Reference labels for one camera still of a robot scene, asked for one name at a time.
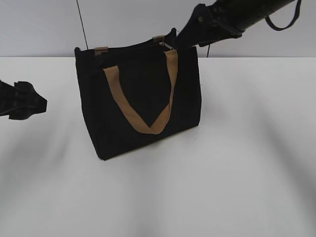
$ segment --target black tote bag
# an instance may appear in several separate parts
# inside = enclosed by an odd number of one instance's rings
[[[176,50],[175,38],[172,29],[128,47],[75,49],[83,117],[100,159],[199,124],[197,50]]]

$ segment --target zipper pull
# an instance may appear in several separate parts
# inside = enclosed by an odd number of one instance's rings
[[[160,45],[160,46],[167,47],[167,48],[169,48],[170,50],[174,50],[173,47],[171,47],[170,45],[168,45],[168,44],[166,44],[166,43],[164,43],[164,42],[160,42],[159,45]]]

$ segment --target tabletop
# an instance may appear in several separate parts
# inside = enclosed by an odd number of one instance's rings
[[[0,117],[0,237],[316,236],[316,58],[201,58],[196,128],[108,161],[74,58],[0,58],[47,112]]]

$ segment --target brown strap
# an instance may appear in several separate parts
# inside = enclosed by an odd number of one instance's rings
[[[114,100],[118,104],[120,110],[123,112],[128,122],[136,131],[140,133],[160,134],[164,130],[170,119],[174,86],[176,84],[178,75],[178,53],[176,50],[171,50],[165,52],[165,54],[167,59],[167,69],[171,82],[171,94],[169,104],[166,106],[166,108],[164,108],[164,110],[161,112],[161,114],[158,116],[151,127],[148,127],[148,125],[143,121],[143,119],[136,113],[136,111],[127,101],[127,98],[125,97],[119,82],[119,67],[114,66],[111,68],[103,69]]]
[[[155,36],[153,37],[153,42],[164,42],[164,36]]]
[[[94,54],[95,56],[97,55],[101,55],[102,53],[106,53],[106,52],[109,52],[109,48],[108,47],[97,47],[97,48],[94,48]]]

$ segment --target black robotic arm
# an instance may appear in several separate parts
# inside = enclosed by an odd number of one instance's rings
[[[217,0],[211,6],[199,4],[177,37],[178,49],[197,44],[203,47],[225,39],[240,38],[247,28],[263,19],[274,30],[285,30],[298,19],[302,0],[298,0],[295,16],[285,28],[276,27],[269,15],[293,1],[295,0]]]

